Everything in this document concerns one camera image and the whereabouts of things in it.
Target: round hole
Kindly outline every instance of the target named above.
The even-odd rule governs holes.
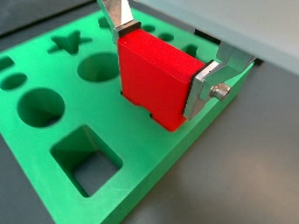
[[[162,33],[158,38],[166,42],[170,42],[174,40],[174,35],[170,33]]]
[[[114,53],[95,54],[79,64],[79,77],[86,81],[108,81],[118,75],[118,56]]]
[[[3,90],[12,90],[19,88],[24,82],[27,81],[27,76],[24,73],[16,73],[5,78],[4,82],[1,83]]]
[[[98,25],[103,29],[110,29],[108,21],[104,17],[98,20]]]
[[[196,45],[187,45],[182,50],[196,58],[198,49],[199,47]]]
[[[155,27],[150,24],[144,25],[143,29],[144,29],[146,32],[154,32],[155,31]]]
[[[54,125],[64,113],[62,96],[48,88],[32,90],[19,102],[18,113],[23,121],[34,127]]]

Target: red block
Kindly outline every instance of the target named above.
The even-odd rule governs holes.
[[[183,124],[192,76],[204,63],[143,30],[118,40],[123,95],[170,130]]]

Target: green foam board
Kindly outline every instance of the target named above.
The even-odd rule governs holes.
[[[134,13],[156,37],[203,62],[215,60],[210,41]],[[124,219],[236,96],[248,70],[228,81],[228,99],[210,100],[168,132],[120,94],[116,46],[102,12],[1,52],[0,132],[56,223]],[[75,173],[95,155],[103,170],[90,192]]]

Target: gray table surface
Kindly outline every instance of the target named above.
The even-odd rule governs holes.
[[[92,0],[1,0],[0,36]]]
[[[299,1],[136,1],[299,75]]]
[[[5,49],[95,4],[0,39]],[[299,79],[264,63],[124,223],[299,223]],[[0,223],[52,223],[0,141]]]

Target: metal bracket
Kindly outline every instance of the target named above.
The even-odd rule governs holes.
[[[190,120],[199,114],[211,98],[218,98],[220,101],[227,98],[231,87],[224,84],[224,81],[242,74],[256,58],[222,42],[218,59],[222,62],[211,61],[191,81],[191,91],[183,111],[184,117]]]
[[[127,0],[98,0],[107,22],[114,32],[114,41],[140,29],[142,23],[134,19]]]

